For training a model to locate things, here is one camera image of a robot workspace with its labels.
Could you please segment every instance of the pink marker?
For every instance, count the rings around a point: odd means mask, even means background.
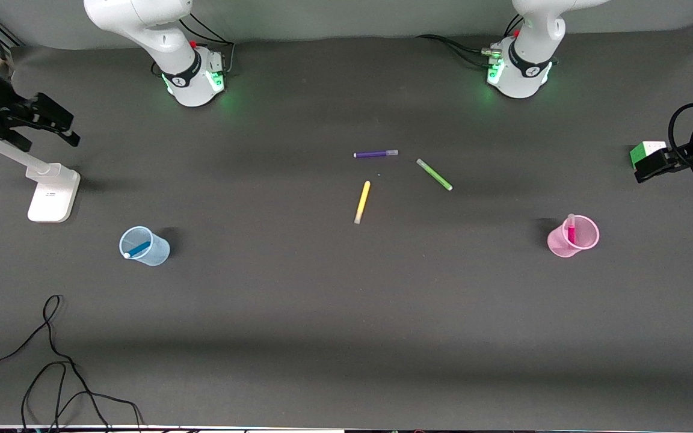
[[[568,216],[568,241],[577,244],[577,228],[574,224],[574,214]]]

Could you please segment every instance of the blue marker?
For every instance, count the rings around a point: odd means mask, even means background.
[[[146,241],[143,244],[138,245],[137,247],[133,248],[132,250],[129,250],[128,252],[125,253],[125,258],[128,259],[137,253],[140,253],[141,251],[145,250],[146,248],[149,247],[152,243],[150,241]]]

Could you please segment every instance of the black cable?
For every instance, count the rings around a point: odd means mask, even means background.
[[[58,383],[58,397],[57,397],[57,401],[55,403],[55,420],[52,423],[52,425],[55,425],[55,428],[56,428],[55,431],[60,430],[60,421],[58,421],[58,419],[60,418],[60,415],[63,413],[63,411],[65,411],[66,408],[69,406],[69,403],[71,403],[71,401],[74,400],[74,398],[77,397],[78,395],[84,395],[84,394],[87,394],[89,396],[91,403],[93,403],[93,408],[94,408],[94,411],[96,412],[96,415],[101,420],[101,422],[105,425],[105,427],[110,428],[110,425],[105,420],[104,416],[101,414],[100,408],[98,407],[98,403],[96,401],[96,397],[105,398],[107,400],[116,401],[118,403],[124,403],[126,405],[130,405],[133,408],[133,410],[135,411],[135,421],[138,422],[138,430],[140,430],[140,425],[141,425],[141,421],[143,419],[143,416],[140,415],[140,409],[138,408],[138,406],[135,403],[133,403],[132,401],[123,400],[121,398],[115,398],[115,397],[112,397],[109,395],[104,395],[104,394],[90,391],[90,389],[87,385],[87,382],[85,381],[84,376],[82,376],[79,373],[79,370],[77,368],[76,363],[74,362],[74,359],[72,359],[67,354],[61,353],[58,350],[58,348],[55,347],[55,335],[52,332],[51,320],[52,320],[52,318],[55,317],[55,313],[58,311],[58,307],[60,306],[60,299],[61,298],[59,295],[52,295],[49,298],[47,298],[47,301],[45,302],[44,307],[42,307],[42,320],[44,320],[43,323],[41,325],[39,325],[33,332],[31,332],[31,334],[28,336],[28,338],[26,338],[25,342],[23,342],[16,350],[14,350],[11,354],[8,354],[7,356],[0,358],[0,362],[2,362],[2,361],[5,361],[6,359],[8,359],[9,357],[14,356],[15,354],[19,353],[19,351],[21,351],[33,339],[33,337],[39,331],[41,331],[42,329],[47,327],[50,349],[52,350],[52,353],[56,354],[57,356],[62,357],[65,360],[65,361],[53,361],[53,362],[47,363],[47,365],[45,365],[39,371],[39,373],[36,374],[34,380],[31,381],[30,385],[28,386],[28,389],[26,390],[25,394],[23,395],[23,399],[21,401],[21,408],[20,408],[21,421],[22,421],[24,430],[26,428],[25,408],[26,408],[27,403],[28,403],[28,398],[31,396],[31,391],[33,390],[33,387],[36,385],[36,382],[39,380],[39,378],[41,378],[41,376],[50,367],[52,367],[54,365],[60,365],[61,368],[63,368],[63,372],[61,373],[60,383]],[[52,309],[51,312],[48,313],[48,311],[49,311],[48,308],[50,307],[50,304],[52,304],[53,301],[55,301],[54,302],[55,307]],[[74,397],[69,399],[69,401],[67,401],[66,404],[63,405],[63,408],[60,409],[61,394],[63,394],[63,384],[65,382],[66,373],[68,372],[68,368],[66,367],[66,365],[69,365],[71,367],[71,370],[74,373],[74,376],[76,376],[76,378],[79,379],[79,382],[81,382],[82,387],[84,388],[84,391],[81,391],[81,392],[77,393],[76,395],[74,395]]]
[[[471,52],[473,54],[481,53],[481,50],[479,50],[479,49],[465,46],[463,44],[460,44],[457,41],[454,41],[454,39],[446,38],[445,36],[427,34],[427,35],[418,35],[418,36],[416,36],[416,38],[434,39],[435,41],[443,42],[446,45],[455,46],[457,49],[460,49],[462,51]]]
[[[43,324],[39,325],[39,327],[37,327],[36,329],[34,329],[34,331],[31,332],[31,335],[29,335],[28,338],[25,339],[25,342],[23,342],[22,345],[20,345],[20,346],[19,346],[16,350],[14,350],[11,354],[9,354],[8,356],[5,356],[5,357],[0,357],[0,362],[4,361],[5,359],[8,359],[8,358],[11,357],[11,356],[14,356],[15,354],[17,354],[17,352],[21,351],[21,350],[25,347],[25,345],[27,345],[27,344],[31,341],[31,339],[36,335],[36,333],[38,333],[39,331],[41,331],[42,329],[44,329],[44,327],[47,326],[47,321],[52,320],[52,316],[54,316],[54,315],[55,315],[55,312],[52,312],[52,314],[50,315],[50,317],[47,318],[47,320],[46,320]]]
[[[220,36],[218,33],[214,32],[214,31],[212,30],[212,28],[208,27],[208,26],[205,25],[203,22],[201,22],[200,19],[198,19],[198,17],[195,17],[195,16],[194,16],[194,14],[190,13],[189,16],[192,17],[192,18],[194,19],[194,21],[196,21],[196,22],[197,22],[198,24],[200,24],[202,27],[204,27],[205,30],[207,30],[208,32],[210,32],[212,35],[216,36],[218,39],[221,39],[223,42],[226,42],[227,44],[234,44],[234,42],[230,42],[230,41],[227,41],[226,39],[223,39],[223,36]]]
[[[193,34],[193,35],[195,35],[195,36],[198,36],[198,37],[200,37],[200,38],[203,38],[203,39],[206,40],[206,41],[215,42],[215,43],[217,43],[217,44],[223,44],[223,45],[225,45],[225,46],[230,46],[230,45],[234,44],[234,42],[219,41],[219,40],[217,40],[217,39],[208,38],[207,36],[200,35],[200,33],[197,33],[197,32],[195,32],[195,31],[191,30],[191,28],[188,27],[188,25],[186,25],[186,23],[183,22],[182,19],[179,19],[178,22],[180,22],[181,25],[182,25],[186,30],[188,30],[191,34]]]
[[[490,65],[486,63],[480,63],[479,61],[474,61],[471,60],[471,58],[466,57],[464,53],[460,52],[458,49],[465,51],[465,52],[470,52],[472,54],[481,54],[481,50],[479,49],[474,49],[465,45],[460,44],[457,41],[454,41],[453,39],[446,38],[445,36],[440,36],[440,35],[418,35],[416,38],[423,38],[423,39],[432,39],[435,41],[440,41],[445,44],[448,49],[450,49],[454,54],[458,55],[462,60],[467,61],[470,65],[473,66],[478,66],[479,68],[488,68]]]
[[[510,30],[509,30],[509,32],[507,32],[507,34],[509,35],[510,33],[512,33],[512,31],[515,30],[515,28],[517,28],[518,25],[520,25],[520,23],[522,23],[522,22],[523,22],[522,18],[517,20],[517,22],[512,27],[510,27]]]
[[[69,405],[71,405],[71,402],[74,401],[75,398],[80,397],[80,395],[86,394],[88,394],[87,391],[80,391],[72,395],[71,398],[69,398],[69,400],[66,401],[66,404],[63,405],[63,408],[61,408],[60,412],[57,412],[58,416],[55,417],[55,421],[53,422],[53,424],[57,426],[58,419],[60,418],[60,416],[63,415],[63,412],[66,411],[67,408],[69,408]],[[94,397],[105,398],[106,400],[111,400],[117,403],[124,403],[125,405],[129,405],[132,408],[133,413],[135,413],[135,423],[137,423],[138,431],[140,431],[141,425],[143,424],[143,414],[141,414],[141,410],[138,408],[138,405],[136,405],[132,401],[123,400],[121,398],[112,397],[110,395],[100,394],[99,392],[92,392],[91,394],[93,394]]]
[[[69,364],[71,364],[71,370],[72,370],[72,372],[74,372],[74,376],[76,376],[76,378],[79,379],[79,382],[82,383],[82,387],[85,388],[85,391],[90,393],[89,394],[90,401],[93,403],[93,408],[94,408],[94,410],[96,410],[96,414],[98,416],[98,419],[100,419],[101,422],[103,422],[103,425],[108,427],[108,422],[104,419],[103,415],[101,414],[101,410],[100,410],[100,408],[98,408],[98,403],[94,399],[93,393],[90,391],[90,388],[87,386],[87,382],[85,381],[84,376],[82,376],[79,373],[79,370],[76,368],[76,363],[74,362],[74,359],[72,359],[70,356],[68,356],[66,354],[60,353],[60,351],[58,351],[58,348],[55,347],[55,337],[52,334],[52,324],[47,319],[47,306],[50,304],[50,301],[52,301],[52,299],[55,299],[55,310],[53,310],[52,314],[50,315],[50,317],[52,317],[55,314],[55,312],[57,312],[58,307],[60,306],[60,296],[55,295],[55,294],[50,296],[50,298],[47,298],[47,301],[45,302],[45,306],[42,307],[42,318],[45,319],[45,324],[47,325],[47,335],[49,336],[50,349],[52,349],[52,353],[56,354],[57,356],[62,357],[63,359],[66,359],[66,361],[68,361]]]
[[[693,108],[693,102],[682,106],[681,108],[677,109],[675,113],[673,113],[672,117],[670,118],[670,124],[668,125],[668,141],[670,142],[671,150],[676,153],[677,157],[679,157],[684,164],[688,165],[693,170],[693,162],[689,162],[676,145],[676,120],[682,112],[690,108]]]
[[[504,30],[504,37],[509,35],[509,33],[512,31],[513,28],[515,28],[520,22],[523,21],[523,17],[520,16],[520,14],[517,14],[516,16],[512,17],[510,20],[510,24],[507,24],[507,28]]]
[[[226,68],[226,74],[232,71],[232,68],[234,67],[234,50],[237,49],[237,44],[232,43],[232,51],[229,54],[229,66]]]
[[[58,403],[55,406],[55,413],[57,414],[58,409],[60,409],[60,394],[61,391],[63,391],[63,379],[66,377],[66,361],[53,361],[42,367],[39,373],[36,374],[34,380],[31,381],[31,384],[28,386],[28,389],[25,391],[25,394],[23,395],[23,399],[20,402],[20,421],[23,425],[23,431],[27,430],[28,428],[28,426],[25,425],[25,404],[28,401],[28,397],[30,397],[31,391],[34,389],[34,385],[36,385],[36,381],[38,381],[39,378],[41,378],[41,376],[44,374],[44,372],[47,372],[47,370],[53,365],[60,365],[63,368],[63,374],[61,375],[60,385],[58,386]]]

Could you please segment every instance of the marker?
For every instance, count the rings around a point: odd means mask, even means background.
[[[577,227],[575,224],[576,217],[574,214],[568,216],[568,241],[572,244],[577,244]]]
[[[376,152],[355,152],[355,158],[377,158],[379,156],[397,156],[398,150],[377,150]]]
[[[124,257],[126,259],[128,259],[128,258],[136,255],[137,253],[140,253],[141,251],[145,250],[151,244],[152,244],[151,241],[146,241],[143,244],[140,244],[137,247],[133,248],[132,250],[129,250],[128,252],[124,253]]]
[[[360,196],[360,204],[357,205],[357,215],[354,216],[354,224],[360,224],[363,219],[363,211],[365,210],[365,202],[368,201],[368,191],[371,190],[371,181],[366,180],[363,185],[363,195]]]
[[[416,160],[416,164],[419,164],[419,167],[423,168],[424,171],[429,173],[430,176],[434,177],[436,181],[440,182],[440,184],[443,186],[443,188],[448,189],[449,191],[451,191],[454,188],[453,186],[451,186],[450,183],[448,183],[448,181],[443,179],[443,176],[437,174],[437,172],[435,170],[432,170],[432,167],[427,165],[426,162],[422,161],[421,158]]]

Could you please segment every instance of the blue plastic cup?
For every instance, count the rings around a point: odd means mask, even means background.
[[[127,230],[119,239],[119,253],[129,260],[158,266],[170,255],[170,244],[143,226]]]

